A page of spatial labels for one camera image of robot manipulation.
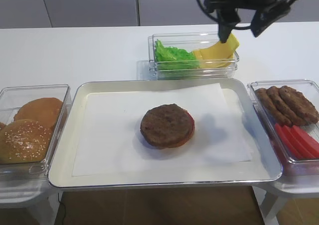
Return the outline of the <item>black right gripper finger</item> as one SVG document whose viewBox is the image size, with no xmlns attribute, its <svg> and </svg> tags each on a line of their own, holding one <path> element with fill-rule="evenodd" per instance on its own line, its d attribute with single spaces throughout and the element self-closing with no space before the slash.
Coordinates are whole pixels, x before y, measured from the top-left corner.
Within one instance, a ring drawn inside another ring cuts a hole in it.
<svg viewBox="0 0 319 225">
<path fill-rule="evenodd" d="M 268 11 L 256 11 L 251 21 L 251 32 L 254 37 L 258 37 L 271 24 L 285 17 L 291 8 L 289 6 L 277 6 Z"/>
<path fill-rule="evenodd" d="M 221 43 L 225 43 L 234 27 L 241 22 L 235 8 L 223 8 L 217 11 L 218 36 Z"/>
</svg>

